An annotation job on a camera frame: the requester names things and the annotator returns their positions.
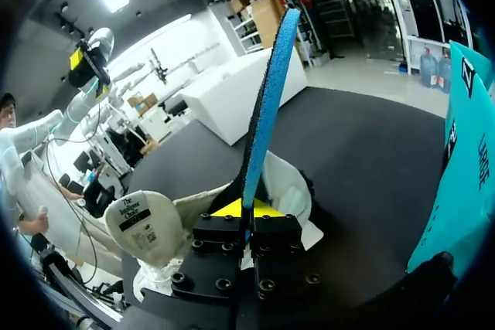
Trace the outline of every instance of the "white robotic arm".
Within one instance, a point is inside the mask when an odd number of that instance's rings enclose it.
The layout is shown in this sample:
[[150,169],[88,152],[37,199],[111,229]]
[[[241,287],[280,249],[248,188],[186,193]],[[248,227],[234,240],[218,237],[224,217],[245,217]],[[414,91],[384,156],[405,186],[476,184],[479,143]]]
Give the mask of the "white robotic arm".
[[[99,47],[99,50],[95,61],[85,61],[85,63],[91,69],[95,70],[95,63],[98,62],[98,69],[102,71],[106,67],[106,63],[114,47],[114,35],[112,31],[110,29],[96,31],[87,45],[89,46],[88,50],[90,53],[92,49],[97,47]],[[4,210],[7,211],[6,217],[11,226],[15,226],[15,219],[18,217],[17,195],[19,190],[25,185],[24,167],[19,154],[40,145],[50,134],[53,134],[54,138],[68,139],[89,110],[103,100],[111,89],[108,79],[107,86],[100,92],[99,88],[101,86],[99,85],[98,78],[93,77],[96,73],[91,73],[90,71],[88,75],[88,70],[90,69],[86,68],[86,71],[78,77],[84,79],[84,77],[88,76],[89,81],[82,81],[80,85],[81,92],[72,99],[64,114],[60,110],[56,110],[38,121],[25,124],[18,128],[0,130],[2,203]]]
[[52,129],[62,121],[62,112],[56,110],[42,119],[18,128],[0,131],[0,171],[3,188],[16,196],[23,184],[24,168],[19,153],[26,152],[41,144]]
[[[100,48],[105,63],[110,59],[114,48],[114,34],[110,29],[97,30],[88,42],[90,48]],[[67,106],[63,114],[63,120],[54,130],[55,138],[67,140],[73,133],[77,125],[83,120],[91,108],[100,103],[110,92],[112,83],[109,83],[99,93],[98,87],[101,82],[97,77],[92,77],[81,88],[81,92],[76,95]],[[63,145],[65,141],[56,141],[57,145]]]

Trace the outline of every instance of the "yellow tag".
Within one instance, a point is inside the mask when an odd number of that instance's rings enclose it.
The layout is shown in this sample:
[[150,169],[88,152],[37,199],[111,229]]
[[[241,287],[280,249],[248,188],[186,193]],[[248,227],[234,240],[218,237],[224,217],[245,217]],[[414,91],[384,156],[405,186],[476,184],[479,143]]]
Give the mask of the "yellow tag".
[[[241,199],[237,199],[224,208],[216,211],[212,216],[228,216],[241,218]],[[266,205],[264,202],[254,199],[254,218],[261,218],[262,216],[284,216],[278,210],[273,209],[271,206]]]
[[83,60],[83,53],[77,48],[76,52],[70,56],[70,71],[74,71],[76,67],[79,65],[80,61]]
[[103,90],[101,91],[101,94],[97,97],[97,100],[99,100],[104,94],[107,94],[107,93],[108,93],[108,87],[106,85],[104,85]]

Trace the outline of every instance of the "teal bag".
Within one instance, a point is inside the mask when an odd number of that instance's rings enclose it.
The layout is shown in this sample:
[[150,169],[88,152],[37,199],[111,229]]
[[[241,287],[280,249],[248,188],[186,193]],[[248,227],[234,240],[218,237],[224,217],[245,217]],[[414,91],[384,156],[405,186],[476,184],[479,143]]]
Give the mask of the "teal bag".
[[491,76],[491,62],[461,44],[450,46],[452,89],[442,177],[407,272],[447,251],[454,257],[454,274],[461,277],[486,235],[495,202],[495,106],[483,81]]

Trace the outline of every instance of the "insole label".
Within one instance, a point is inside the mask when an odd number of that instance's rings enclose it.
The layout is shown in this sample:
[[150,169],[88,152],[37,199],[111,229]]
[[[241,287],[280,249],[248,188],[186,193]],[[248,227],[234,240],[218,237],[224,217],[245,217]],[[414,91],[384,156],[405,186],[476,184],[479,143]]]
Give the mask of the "insole label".
[[122,200],[121,208],[116,215],[116,222],[121,232],[125,232],[132,238],[136,247],[140,250],[149,250],[156,241],[149,217],[152,215],[146,195],[143,192],[126,197]]

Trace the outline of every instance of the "person's hand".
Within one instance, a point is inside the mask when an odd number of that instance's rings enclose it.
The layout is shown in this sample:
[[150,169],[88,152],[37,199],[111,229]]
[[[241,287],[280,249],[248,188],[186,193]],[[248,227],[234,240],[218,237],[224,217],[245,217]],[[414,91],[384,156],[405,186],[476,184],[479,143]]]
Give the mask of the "person's hand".
[[38,233],[46,233],[49,227],[48,216],[46,213],[38,214],[36,220],[34,221],[34,225]]
[[73,193],[73,192],[70,192],[67,194],[67,198],[70,200],[70,201],[77,201],[77,200],[81,200],[83,198],[82,195],[78,195],[76,193]]

